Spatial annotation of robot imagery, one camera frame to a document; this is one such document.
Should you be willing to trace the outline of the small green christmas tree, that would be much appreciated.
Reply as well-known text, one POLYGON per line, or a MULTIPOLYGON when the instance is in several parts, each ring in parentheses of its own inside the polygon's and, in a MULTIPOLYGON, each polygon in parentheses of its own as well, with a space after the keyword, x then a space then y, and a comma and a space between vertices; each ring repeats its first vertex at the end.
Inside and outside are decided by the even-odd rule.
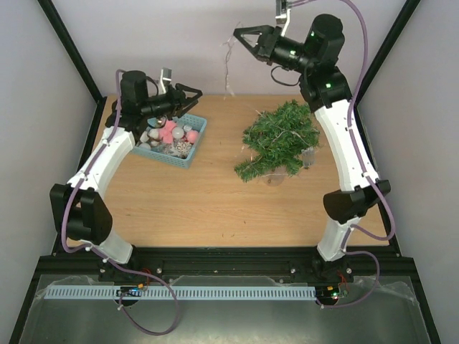
POLYGON ((313 123, 313 113, 306 103, 286 101, 275 110, 262 111, 254 123, 242 132, 242 143, 251 156, 234 167, 245 183, 277 168, 288 176, 303 167, 302 150, 318 147, 320 130, 313 123))

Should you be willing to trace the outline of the pink pompom ornament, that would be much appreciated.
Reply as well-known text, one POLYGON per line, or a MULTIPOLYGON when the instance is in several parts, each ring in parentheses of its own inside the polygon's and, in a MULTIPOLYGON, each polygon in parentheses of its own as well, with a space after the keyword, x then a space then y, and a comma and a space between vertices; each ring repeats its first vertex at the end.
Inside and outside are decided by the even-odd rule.
POLYGON ((196 130, 190 130, 186 133, 186 139, 191 144, 194 144, 199 137, 199 132, 196 130))

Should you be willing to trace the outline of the pink felt bow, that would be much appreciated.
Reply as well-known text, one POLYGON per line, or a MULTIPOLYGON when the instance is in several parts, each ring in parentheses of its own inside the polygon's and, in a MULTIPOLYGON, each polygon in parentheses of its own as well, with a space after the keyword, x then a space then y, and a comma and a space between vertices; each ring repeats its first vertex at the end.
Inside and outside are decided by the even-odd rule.
POLYGON ((166 144, 171 144, 174 142, 174 138, 171 134, 171 131, 177 126, 177 123, 173 120, 167 120, 164 127, 160 128, 158 131, 159 138, 166 144))

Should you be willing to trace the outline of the black frame post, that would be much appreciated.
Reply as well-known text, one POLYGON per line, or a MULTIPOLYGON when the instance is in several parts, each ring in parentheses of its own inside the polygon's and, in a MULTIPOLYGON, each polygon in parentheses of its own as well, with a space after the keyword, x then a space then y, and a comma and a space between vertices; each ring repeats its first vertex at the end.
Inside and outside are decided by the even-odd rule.
POLYGON ((406 0, 406 2, 403 4, 400 12, 397 15, 397 18, 394 20, 394 23, 384 38, 384 41, 379 47, 374 59, 369 65, 366 74, 364 75, 360 90, 356 97, 356 105, 362 101, 371 83, 377 76, 377 73, 384 64, 384 61, 396 44, 404 28, 407 26, 420 2, 420 0, 406 0))
POLYGON ((90 71, 87 68, 87 65, 85 64, 82 55, 80 54, 76 44, 74 43, 74 40, 72 39, 53 1, 37 0, 37 2, 40 5, 44 15, 46 16, 48 22, 53 28, 58 39, 60 40, 62 46, 64 47, 75 69, 77 70, 77 73, 79 74, 81 80, 85 84, 92 99, 96 103, 102 102, 105 98, 99 91, 99 88, 96 85, 93 76, 90 74, 90 71))

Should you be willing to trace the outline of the light blue perforated basket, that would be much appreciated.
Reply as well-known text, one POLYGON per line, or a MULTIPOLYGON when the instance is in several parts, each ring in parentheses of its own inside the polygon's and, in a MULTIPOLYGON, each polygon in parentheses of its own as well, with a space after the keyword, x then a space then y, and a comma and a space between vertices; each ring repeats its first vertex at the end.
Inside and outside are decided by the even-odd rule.
POLYGON ((133 154, 180 168, 189 168, 204 137, 207 120, 191 114, 173 118, 163 128, 149 120, 133 154))

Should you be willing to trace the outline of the gold jingle bell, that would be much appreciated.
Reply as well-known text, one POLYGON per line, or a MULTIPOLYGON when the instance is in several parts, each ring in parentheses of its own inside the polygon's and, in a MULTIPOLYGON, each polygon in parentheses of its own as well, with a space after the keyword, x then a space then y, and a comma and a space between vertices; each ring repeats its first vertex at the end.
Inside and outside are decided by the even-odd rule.
POLYGON ((162 128, 166 124, 166 120, 164 118, 158 118, 156 120, 155 127, 156 128, 162 128))

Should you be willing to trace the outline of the white snowflake red ornament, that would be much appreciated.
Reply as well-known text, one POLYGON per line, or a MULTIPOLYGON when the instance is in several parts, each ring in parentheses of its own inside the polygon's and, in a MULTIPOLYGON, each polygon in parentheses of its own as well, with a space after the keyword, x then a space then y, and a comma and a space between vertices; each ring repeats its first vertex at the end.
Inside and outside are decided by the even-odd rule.
POLYGON ((187 158, 188 155, 191 153, 191 149, 193 148, 193 144, 188 141, 177 141, 174 144, 174 149, 176 151, 176 155, 180 158, 187 158))

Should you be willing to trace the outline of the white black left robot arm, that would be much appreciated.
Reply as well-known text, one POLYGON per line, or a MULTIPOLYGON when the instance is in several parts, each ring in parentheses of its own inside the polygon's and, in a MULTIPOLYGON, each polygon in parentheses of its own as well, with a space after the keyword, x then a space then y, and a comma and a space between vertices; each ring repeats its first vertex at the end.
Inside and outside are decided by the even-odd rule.
POLYGON ((171 85, 164 68, 159 81, 139 70, 117 70, 117 99, 94 151, 65 184, 56 183, 49 197, 56 230, 67 253, 94 252, 106 261, 127 264, 133 245, 113 229, 104 196, 123 159, 140 142, 150 119, 160 126, 180 118, 198 104, 202 91, 171 85))

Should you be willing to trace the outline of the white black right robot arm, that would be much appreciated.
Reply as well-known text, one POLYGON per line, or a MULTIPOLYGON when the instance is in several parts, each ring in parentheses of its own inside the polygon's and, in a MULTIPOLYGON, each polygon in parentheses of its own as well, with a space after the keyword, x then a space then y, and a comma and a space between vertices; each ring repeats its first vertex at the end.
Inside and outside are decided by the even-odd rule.
POLYGON ((313 263, 314 275, 329 280, 338 272, 336 260, 345 255, 354 227, 391 189, 365 151, 348 82, 336 65, 345 42, 343 24, 331 14, 320 14, 303 43, 270 25, 238 28, 233 35, 257 60, 299 73, 301 95, 330 145, 340 188, 323 197, 328 221, 317 246, 321 258, 313 263))

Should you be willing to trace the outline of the round wooden tree base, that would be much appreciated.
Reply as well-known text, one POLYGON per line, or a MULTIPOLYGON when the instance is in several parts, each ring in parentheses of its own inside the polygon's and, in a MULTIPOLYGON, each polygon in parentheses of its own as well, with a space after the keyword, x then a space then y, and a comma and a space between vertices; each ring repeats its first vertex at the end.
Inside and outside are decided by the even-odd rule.
POLYGON ((269 173, 262 177, 262 181, 267 186, 279 186, 282 182, 284 182, 286 175, 284 173, 269 173))

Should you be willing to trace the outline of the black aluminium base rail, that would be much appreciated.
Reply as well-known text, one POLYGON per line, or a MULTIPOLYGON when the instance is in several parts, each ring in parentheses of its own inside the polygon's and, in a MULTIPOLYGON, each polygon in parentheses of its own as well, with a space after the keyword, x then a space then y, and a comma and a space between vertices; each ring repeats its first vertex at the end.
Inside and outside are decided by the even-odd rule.
MULTIPOLYGON (((366 255, 350 256, 342 263, 318 261, 312 247, 299 248, 148 248, 134 253, 131 269, 147 269, 166 282, 182 276, 191 277, 269 277, 276 282, 306 283, 314 286, 336 285, 341 278, 352 281, 358 276, 409 277, 419 282, 412 258, 399 256, 389 247, 372 247, 379 267, 366 255)), ((43 275, 58 277, 89 275, 100 282, 129 285, 142 281, 141 276, 121 272, 93 253, 55 252, 39 258, 34 280, 43 275)))

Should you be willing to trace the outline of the white cotton boll ornament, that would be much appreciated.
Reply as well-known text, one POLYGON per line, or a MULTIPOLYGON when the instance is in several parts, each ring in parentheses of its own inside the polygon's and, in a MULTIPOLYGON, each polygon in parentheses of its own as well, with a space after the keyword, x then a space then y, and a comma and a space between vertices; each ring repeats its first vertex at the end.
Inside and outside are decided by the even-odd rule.
POLYGON ((141 143, 148 143, 152 148, 157 147, 161 142, 158 131, 159 129, 157 128, 152 128, 144 131, 141 134, 140 143, 138 145, 140 145, 141 143))

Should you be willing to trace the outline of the clear battery box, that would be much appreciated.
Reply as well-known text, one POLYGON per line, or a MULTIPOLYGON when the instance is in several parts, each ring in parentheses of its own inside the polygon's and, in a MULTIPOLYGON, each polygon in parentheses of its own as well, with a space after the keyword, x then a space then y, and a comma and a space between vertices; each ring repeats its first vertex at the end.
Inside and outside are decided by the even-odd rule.
POLYGON ((309 147, 307 149, 302 150, 301 158, 304 169, 310 168, 316 162, 315 153, 316 151, 314 147, 309 147))

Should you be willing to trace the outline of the white glossy ball ornament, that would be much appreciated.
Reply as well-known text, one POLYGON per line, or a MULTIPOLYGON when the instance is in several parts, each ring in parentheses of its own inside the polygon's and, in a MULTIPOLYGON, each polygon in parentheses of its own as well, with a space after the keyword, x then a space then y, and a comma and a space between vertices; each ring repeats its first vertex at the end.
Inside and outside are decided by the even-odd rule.
POLYGON ((184 132, 184 129, 183 128, 180 128, 180 127, 175 127, 172 131, 171 131, 171 134, 173 136, 173 138, 177 139, 177 140, 180 140, 184 137, 185 135, 185 132, 184 132))

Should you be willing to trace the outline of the black right frame post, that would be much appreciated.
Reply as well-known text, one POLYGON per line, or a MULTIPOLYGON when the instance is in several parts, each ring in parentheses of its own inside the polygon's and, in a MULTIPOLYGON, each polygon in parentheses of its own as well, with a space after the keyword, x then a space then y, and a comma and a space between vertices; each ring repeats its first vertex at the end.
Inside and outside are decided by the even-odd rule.
POLYGON ((397 15, 397 18, 394 20, 394 23, 384 38, 384 41, 379 47, 374 59, 369 65, 366 74, 364 75, 360 90, 356 97, 356 105, 362 101, 371 83, 377 76, 377 73, 384 64, 384 61, 396 44, 404 28, 407 26, 420 2, 420 0, 406 0, 406 2, 403 4, 400 12, 397 15))

